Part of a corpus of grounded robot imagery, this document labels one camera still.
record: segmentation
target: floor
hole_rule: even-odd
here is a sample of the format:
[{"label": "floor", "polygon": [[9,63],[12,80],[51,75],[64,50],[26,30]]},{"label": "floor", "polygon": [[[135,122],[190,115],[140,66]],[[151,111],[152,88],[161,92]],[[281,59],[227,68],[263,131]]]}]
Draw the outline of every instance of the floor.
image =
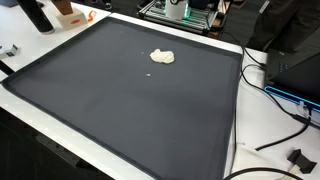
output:
[{"label": "floor", "polygon": [[[73,0],[79,3],[88,0]],[[112,0],[113,12],[132,16],[140,0]],[[247,0],[241,9],[231,9],[225,31],[246,44],[264,0]],[[302,46],[295,61],[301,61],[320,49],[318,30]],[[234,43],[224,35],[223,41]],[[0,108],[0,179],[1,180],[110,180],[93,167],[74,168],[35,140],[39,134]]]}]

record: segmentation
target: black mat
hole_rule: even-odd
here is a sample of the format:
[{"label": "black mat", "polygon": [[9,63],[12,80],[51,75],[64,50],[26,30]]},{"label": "black mat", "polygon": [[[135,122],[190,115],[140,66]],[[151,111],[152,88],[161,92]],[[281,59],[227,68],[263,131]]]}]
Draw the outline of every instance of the black mat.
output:
[{"label": "black mat", "polygon": [[[176,61],[151,61],[157,48]],[[240,54],[106,18],[3,85],[155,178],[221,180],[240,65]]]}]

